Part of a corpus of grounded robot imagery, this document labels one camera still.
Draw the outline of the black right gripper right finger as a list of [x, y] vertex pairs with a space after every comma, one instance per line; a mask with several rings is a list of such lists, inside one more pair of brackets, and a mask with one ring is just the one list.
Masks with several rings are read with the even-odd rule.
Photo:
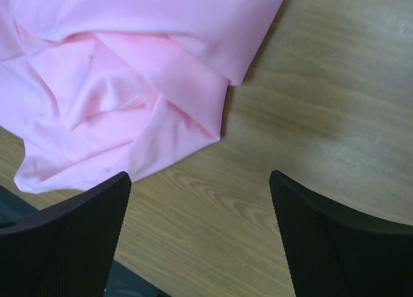
[[269, 185], [296, 296], [412, 296], [412, 226], [347, 207], [278, 170]]

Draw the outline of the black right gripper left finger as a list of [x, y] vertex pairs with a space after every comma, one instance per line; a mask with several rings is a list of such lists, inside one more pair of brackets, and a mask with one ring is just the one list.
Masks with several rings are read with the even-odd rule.
[[1, 296], [103, 296], [131, 190], [120, 172], [1, 224]]

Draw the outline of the pink t-shirt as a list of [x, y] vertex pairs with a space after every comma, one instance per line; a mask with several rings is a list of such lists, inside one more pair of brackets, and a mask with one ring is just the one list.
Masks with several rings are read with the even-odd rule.
[[1, 126], [23, 192], [132, 181], [221, 137], [283, 0], [1, 0]]

